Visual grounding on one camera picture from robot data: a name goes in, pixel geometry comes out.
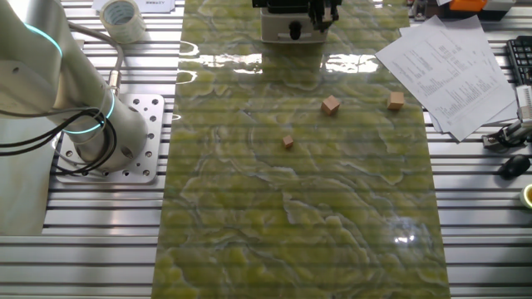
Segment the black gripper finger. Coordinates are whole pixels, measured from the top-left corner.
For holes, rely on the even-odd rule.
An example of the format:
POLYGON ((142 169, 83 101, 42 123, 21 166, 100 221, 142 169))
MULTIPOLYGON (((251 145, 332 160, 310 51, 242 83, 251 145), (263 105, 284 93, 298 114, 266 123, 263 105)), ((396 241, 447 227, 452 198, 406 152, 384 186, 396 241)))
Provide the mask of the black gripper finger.
POLYGON ((319 30, 320 32, 323 31, 322 29, 323 13, 324 13, 323 0, 310 0, 309 1, 309 17, 311 19, 311 23, 313 24, 313 28, 315 30, 319 30))
POLYGON ((335 22, 339 19, 338 6, 342 5, 342 0, 324 0, 324 22, 335 22))

